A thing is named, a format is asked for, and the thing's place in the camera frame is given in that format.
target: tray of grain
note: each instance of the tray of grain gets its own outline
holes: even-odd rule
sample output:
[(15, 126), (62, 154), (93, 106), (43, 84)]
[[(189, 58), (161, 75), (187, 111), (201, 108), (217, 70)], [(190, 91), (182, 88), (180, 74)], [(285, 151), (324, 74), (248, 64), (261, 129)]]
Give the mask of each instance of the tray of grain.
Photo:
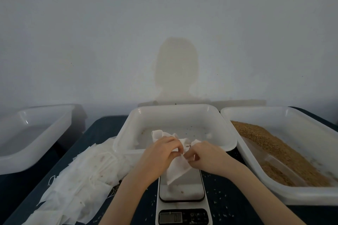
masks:
[(338, 205), (338, 132), (289, 107), (221, 110), (242, 137), (278, 159), (308, 185), (297, 187), (271, 163), (262, 163), (242, 138), (237, 148), (247, 166), (288, 205)]

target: plastic scoop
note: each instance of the plastic scoop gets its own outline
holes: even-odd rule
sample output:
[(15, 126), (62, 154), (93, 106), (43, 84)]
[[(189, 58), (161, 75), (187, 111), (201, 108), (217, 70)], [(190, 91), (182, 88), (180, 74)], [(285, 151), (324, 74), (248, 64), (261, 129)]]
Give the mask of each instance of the plastic scoop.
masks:
[(271, 156), (269, 153), (267, 153), (265, 150), (263, 150), (262, 147), (257, 145), (252, 140), (242, 137), (243, 141), (248, 146), (249, 150), (257, 160), (257, 162), (261, 165), (263, 162), (268, 162), (272, 166), (276, 167), (278, 170), (280, 170), (283, 174), (285, 174), (297, 187), (307, 187), (306, 182), (300, 177), (298, 174), (296, 174), (294, 171), (292, 171), (289, 167), (287, 167), (285, 164), (283, 164), (281, 161), (276, 159), (275, 157)]

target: brown grain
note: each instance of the brown grain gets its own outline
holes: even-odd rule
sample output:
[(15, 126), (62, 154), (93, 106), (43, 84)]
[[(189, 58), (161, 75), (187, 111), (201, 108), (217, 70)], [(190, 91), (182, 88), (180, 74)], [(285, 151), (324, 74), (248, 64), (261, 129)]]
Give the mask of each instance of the brown grain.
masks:
[[(247, 123), (231, 121), (239, 134), (246, 137), (259, 146), (261, 146), (270, 155), (276, 157), (295, 173), (301, 176), (308, 186), (313, 187), (329, 187), (330, 182), (327, 177), (322, 175), (308, 162), (301, 154), (293, 150), (279, 138), (273, 136), (266, 129)], [(262, 166), (264, 172), (273, 180), (290, 186), (290, 180), (285, 179), (285, 175), (280, 175), (281, 172), (275, 167), (268, 164)]]

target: person's left hand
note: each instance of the person's left hand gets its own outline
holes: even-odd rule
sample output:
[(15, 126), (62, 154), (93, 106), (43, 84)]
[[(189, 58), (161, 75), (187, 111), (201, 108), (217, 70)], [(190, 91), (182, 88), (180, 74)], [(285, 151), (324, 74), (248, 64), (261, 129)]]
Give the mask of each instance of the person's left hand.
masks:
[(173, 136), (163, 136), (144, 151), (129, 174), (136, 176), (135, 179), (148, 187), (167, 170), (171, 161), (181, 154), (183, 154), (182, 143)]

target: person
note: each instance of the person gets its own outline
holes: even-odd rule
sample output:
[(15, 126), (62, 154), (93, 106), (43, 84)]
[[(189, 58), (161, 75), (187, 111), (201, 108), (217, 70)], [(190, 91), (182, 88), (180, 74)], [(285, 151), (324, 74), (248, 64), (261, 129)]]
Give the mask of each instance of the person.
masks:
[[(99, 225), (130, 224), (145, 190), (181, 154), (183, 145), (174, 137), (162, 137), (151, 144), (121, 182)], [(204, 141), (193, 145), (184, 157), (190, 160), (193, 168), (230, 179), (246, 196), (264, 224), (304, 224), (244, 164), (220, 147)]]

